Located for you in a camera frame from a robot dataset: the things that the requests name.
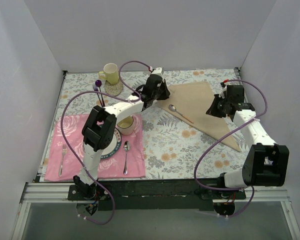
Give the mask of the beige cloth napkin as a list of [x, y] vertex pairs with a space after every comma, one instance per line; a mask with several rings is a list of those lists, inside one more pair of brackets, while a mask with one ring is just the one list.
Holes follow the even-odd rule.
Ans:
[[[230, 132], [225, 119], [206, 114], [214, 100], [214, 93], [208, 82], [171, 84], [168, 90], [170, 91], [169, 98], [157, 101], [160, 108], [215, 140], [219, 140]], [[178, 112], [194, 123], [184, 119], [178, 113], [170, 111], [169, 105], [174, 105]]]

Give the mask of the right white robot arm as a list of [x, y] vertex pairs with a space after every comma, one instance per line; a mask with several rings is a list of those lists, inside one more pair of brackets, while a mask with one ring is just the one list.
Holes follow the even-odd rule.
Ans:
[[285, 183], [289, 149], [273, 140], [257, 117], [252, 104], [245, 102], [242, 85], [222, 84], [223, 90], [215, 94], [207, 115], [223, 118], [230, 117], [240, 128], [249, 147], [242, 169], [222, 173], [214, 187], [217, 195], [227, 199], [235, 189], [250, 186], [281, 187]]

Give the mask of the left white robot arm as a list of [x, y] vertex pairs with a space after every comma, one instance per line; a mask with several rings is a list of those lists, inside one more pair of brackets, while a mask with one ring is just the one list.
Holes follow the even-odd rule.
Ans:
[[95, 106], [82, 129], [83, 135], [83, 164], [80, 173], [73, 177], [77, 192], [85, 199], [91, 200], [96, 196], [98, 167], [103, 150], [111, 143], [116, 125], [123, 119], [144, 111], [152, 106], [155, 100], [166, 100], [170, 96], [162, 67], [155, 68], [146, 83], [136, 89], [123, 102], [112, 106]]

